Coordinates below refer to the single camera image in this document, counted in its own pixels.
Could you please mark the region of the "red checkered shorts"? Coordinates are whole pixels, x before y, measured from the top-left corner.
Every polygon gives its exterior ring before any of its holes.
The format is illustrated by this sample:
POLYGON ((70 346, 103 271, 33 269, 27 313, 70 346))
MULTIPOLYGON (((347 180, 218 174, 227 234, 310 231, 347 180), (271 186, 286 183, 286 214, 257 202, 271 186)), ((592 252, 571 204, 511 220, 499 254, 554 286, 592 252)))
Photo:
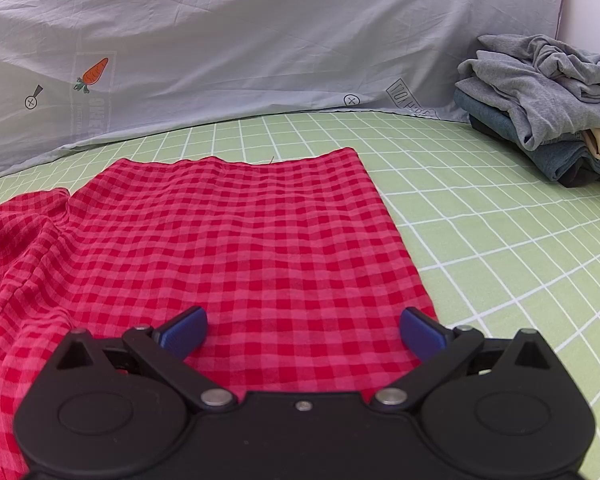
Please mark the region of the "red checkered shorts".
POLYGON ((0 205, 0 479, 26 469, 24 394, 65 333, 117 337, 199 306, 191 367, 243 394, 371 394, 412 370, 401 312, 434 306, 350 148, 268 165, 122 159, 0 205))

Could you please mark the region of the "dark teal folded garment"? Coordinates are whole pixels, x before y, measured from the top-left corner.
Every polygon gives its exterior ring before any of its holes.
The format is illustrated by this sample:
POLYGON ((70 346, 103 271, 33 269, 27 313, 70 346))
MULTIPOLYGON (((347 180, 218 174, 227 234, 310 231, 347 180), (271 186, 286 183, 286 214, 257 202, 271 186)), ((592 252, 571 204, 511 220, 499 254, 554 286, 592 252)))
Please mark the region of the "dark teal folded garment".
POLYGON ((458 89, 454 101, 468 114, 472 128, 527 156, 548 180, 565 188, 600 182, 600 160, 590 152, 582 134, 567 134, 565 140, 528 151, 520 144, 514 123, 506 113, 458 89))

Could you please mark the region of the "grey folded shirt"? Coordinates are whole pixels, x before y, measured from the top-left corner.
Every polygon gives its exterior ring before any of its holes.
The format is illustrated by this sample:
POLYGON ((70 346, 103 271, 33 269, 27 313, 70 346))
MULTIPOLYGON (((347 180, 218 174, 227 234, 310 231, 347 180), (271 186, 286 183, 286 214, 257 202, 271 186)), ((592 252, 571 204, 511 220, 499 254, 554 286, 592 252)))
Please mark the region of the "grey folded shirt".
POLYGON ((600 129, 600 54, 545 35, 483 35, 457 66, 457 90, 508 115, 535 151, 565 134, 600 129))

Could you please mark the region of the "grey carrot-print bed sheet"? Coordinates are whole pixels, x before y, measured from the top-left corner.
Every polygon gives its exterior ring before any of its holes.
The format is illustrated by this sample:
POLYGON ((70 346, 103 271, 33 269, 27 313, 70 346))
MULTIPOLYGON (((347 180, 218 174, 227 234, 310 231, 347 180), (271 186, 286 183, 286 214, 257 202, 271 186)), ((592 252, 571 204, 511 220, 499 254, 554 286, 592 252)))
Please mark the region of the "grey carrot-print bed sheet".
POLYGON ((0 0, 0 177, 235 118, 460 119, 484 34, 556 34, 562 0, 0 0))

